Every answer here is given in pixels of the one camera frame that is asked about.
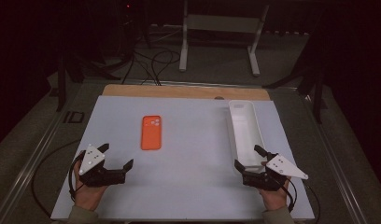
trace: cable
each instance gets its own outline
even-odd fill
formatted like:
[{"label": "cable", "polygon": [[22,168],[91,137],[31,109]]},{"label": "cable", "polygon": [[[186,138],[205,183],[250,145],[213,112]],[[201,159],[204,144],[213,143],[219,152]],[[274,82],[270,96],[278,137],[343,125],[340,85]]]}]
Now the cable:
[{"label": "cable", "polygon": [[290,184],[293,187],[293,190],[295,191],[295,200],[293,201],[293,203],[296,204],[296,201],[298,200],[298,190],[296,190],[295,185],[292,183],[292,181],[290,181],[289,178],[287,178],[287,180],[290,182]]},{"label": "cable", "polygon": [[69,187],[69,194],[71,195],[71,200],[74,202],[75,201],[75,193],[77,192],[78,189],[80,189],[82,186],[80,186],[78,189],[74,189],[73,185],[72,185],[72,172],[74,171],[74,167],[75,167],[75,164],[78,162],[78,161],[81,161],[83,159],[83,156],[84,156],[84,152],[79,154],[71,163],[71,167],[69,168],[69,171],[68,171],[68,187]]},{"label": "cable", "polygon": [[124,78],[123,78],[123,80],[121,81],[121,85],[123,85],[124,84],[124,81],[126,80],[126,78],[127,78],[127,76],[129,76],[129,74],[130,74],[130,71],[132,70],[132,68],[133,68],[133,64],[134,64],[134,54],[132,54],[132,63],[130,63],[130,67],[129,67],[129,69],[127,70],[127,73],[126,73],[126,75],[124,75]]},{"label": "cable", "polygon": [[70,143],[67,143],[67,144],[65,144],[65,145],[63,145],[63,146],[61,146],[61,147],[58,147],[58,148],[54,149],[53,151],[51,151],[51,153],[49,153],[47,156],[45,156],[45,157],[41,160],[41,162],[38,164],[38,166],[36,166],[35,171],[34,171],[34,173],[33,173],[33,177],[31,178],[31,192],[33,193],[33,198],[34,198],[36,204],[37,204],[37,205],[39,206],[39,208],[40,208],[40,209],[41,209],[41,210],[48,216],[48,218],[50,218],[51,213],[48,212],[48,210],[47,210],[47,209],[43,206],[43,204],[39,201],[39,199],[37,198],[36,193],[35,193],[35,177],[36,177],[36,174],[37,174],[39,168],[41,167],[41,165],[42,165],[42,164],[43,164],[43,163],[44,163],[44,162],[45,162],[51,155],[53,155],[54,153],[58,152],[59,150],[61,150],[61,149],[63,149],[63,148],[69,147],[69,146],[71,146],[72,144],[75,144],[75,143],[77,143],[77,142],[80,142],[80,139],[75,140],[75,141],[72,141],[72,142],[70,142]]},{"label": "cable", "polygon": [[[144,83],[148,80],[149,77],[152,77],[152,79],[153,79],[153,81],[155,82],[155,84],[158,85],[158,86],[161,86],[162,83],[161,83],[160,80],[159,80],[159,75],[162,73],[162,71],[163,71],[165,68],[168,67],[168,65],[170,65],[171,63],[176,63],[176,62],[178,62],[179,59],[180,59],[180,56],[179,56],[179,53],[178,53],[178,52],[172,51],[172,50],[170,50],[170,49],[168,49],[168,48],[162,48],[162,47],[155,48],[155,49],[163,49],[163,51],[156,53],[152,58],[149,58],[149,56],[146,56],[146,55],[144,55],[144,54],[142,54],[142,53],[139,53],[139,52],[137,52],[137,51],[134,52],[134,54],[137,54],[137,55],[139,55],[139,56],[141,56],[141,57],[144,57],[144,58],[146,58],[146,59],[151,60],[152,74],[148,71],[148,67],[145,68],[144,66],[142,66],[142,67],[144,68],[144,70],[146,70],[146,72],[148,73],[148,77],[147,77],[146,79],[144,79],[144,81],[141,83],[141,85],[144,84]],[[171,55],[171,58],[170,58],[170,60],[169,60],[168,62],[163,62],[163,61],[160,61],[160,60],[157,60],[157,59],[156,59],[158,56],[160,56],[160,55],[162,55],[162,54],[164,54],[164,53],[170,53],[170,55]],[[159,72],[156,72],[156,69],[155,69],[155,63],[163,63],[163,64],[164,64],[164,67],[163,67]]]},{"label": "cable", "polygon": [[287,190],[287,188],[286,187],[284,187],[284,185],[281,185],[280,184],[280,182],[278,182],[278,180],[276,180],[275,178],[273,178],[272,176],[270,176],[279,186],[280,186],[280,188],[281,189],[283,189],[284,190],[284,192],[286,192],[286,194],[289,196],[289,211],[290,212],[292,212],[292,210],[293,210],[293,207],[295,206],[295,203],[296,203],[296,200],[297,200],[297,198],[298,198],[298,192],[297,192],[297,190],[296,190],[296,188],[295,188],[295,185],[293,185],[293,183],[289,180],[289,179],[287,179],[287,180],[289,180],[289,182],[291,183],[291,185],[294,187],[294,189],[295,189],[295,201],[293,200],[293,198],[292,198],[292,195],[289,193],[289,191]]},{"label": "cable", "polygon": [[313,195],[315,196],[316,198],[316,201],[317,201],[317,208],[318,208],[318,212],[317,212],[317,217],[316,217],[316,224],[318,224],[319,222],[319,218],[321,217],[321,204],[319,203],[319,199],[318,199],[318,196],[316,195],[316,193],[312,190],[312,188],[310,186],[308,186],[305,181],[303,181],[303,184],[308,188],[310,189],[310,191],[313,193]]}]

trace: white plastic container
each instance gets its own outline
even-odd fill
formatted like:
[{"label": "white plastic container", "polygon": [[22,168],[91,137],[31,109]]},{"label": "white plastic container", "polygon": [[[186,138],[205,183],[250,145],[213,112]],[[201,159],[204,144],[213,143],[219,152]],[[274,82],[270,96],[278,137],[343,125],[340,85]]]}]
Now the white plastic container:
[{"label": "white plastic container", "polygon": [[266,159],[254,150],[255,145],[264,148],[254,104],[232,100],[229,108],[228,130],[233,160],[239,160],[246,170],[259,173],[263,169],[261,162]]}]

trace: orange phone case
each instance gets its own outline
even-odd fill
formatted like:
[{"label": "orange phone case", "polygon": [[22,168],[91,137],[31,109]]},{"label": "orange phone case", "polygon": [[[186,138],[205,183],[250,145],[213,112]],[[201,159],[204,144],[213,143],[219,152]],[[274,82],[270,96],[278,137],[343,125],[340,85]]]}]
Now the orange phone case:
[{"label": "orange phone case", "polygon": [[141,149],[152,150],[162,147],[162,118],[144,116],[142,118]]}]

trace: human hand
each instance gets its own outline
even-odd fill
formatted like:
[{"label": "human hand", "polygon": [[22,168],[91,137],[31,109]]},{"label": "human hand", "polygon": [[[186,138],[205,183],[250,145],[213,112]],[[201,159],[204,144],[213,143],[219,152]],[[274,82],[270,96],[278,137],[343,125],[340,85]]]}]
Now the human hand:
[{"label": "human hand", "polygon": [[108,186],[98,188],[90,188],[84,185],[79,180],[79,169],[81,161],[77,161],[74,166],[74,173],[76,179],[76,192],[75,192],[75,206],[81,207],[90,211],[94,211],[103,197],[104,192]]},{"label": "human hand", "polygon": [[[284,188],[289,187],[289,179],[286,180]],[[268,211],[274,211],[280,209],[284,206],[287,206],[287,193],[283,189],[278,191],[269,191],[264,189],[258,189],[260,195],[263,198],[263,203]]]}]

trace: white tabletop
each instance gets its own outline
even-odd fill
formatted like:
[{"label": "white tabletop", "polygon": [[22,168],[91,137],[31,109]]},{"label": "white tabletop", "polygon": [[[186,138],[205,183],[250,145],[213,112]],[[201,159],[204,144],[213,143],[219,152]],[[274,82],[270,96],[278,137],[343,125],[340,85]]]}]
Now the white tabletop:
[{"label": "white tabletop", "polygon": [[[272,101],[253,102],[265,149],[295,163]],[[141,120],[162,117],[162,148],[140,148]],[[233,168],[227,100],[100,96],[79,149],[110,144],[107,169],[134,159],[123,185],[110,186],[96,212],[117,220],[254,220],[264,210],[256,189],[243,186]],[[291,215],[313,218],[302,181]],[[73,202],[67,181],[52,212],[67,219]]]}]

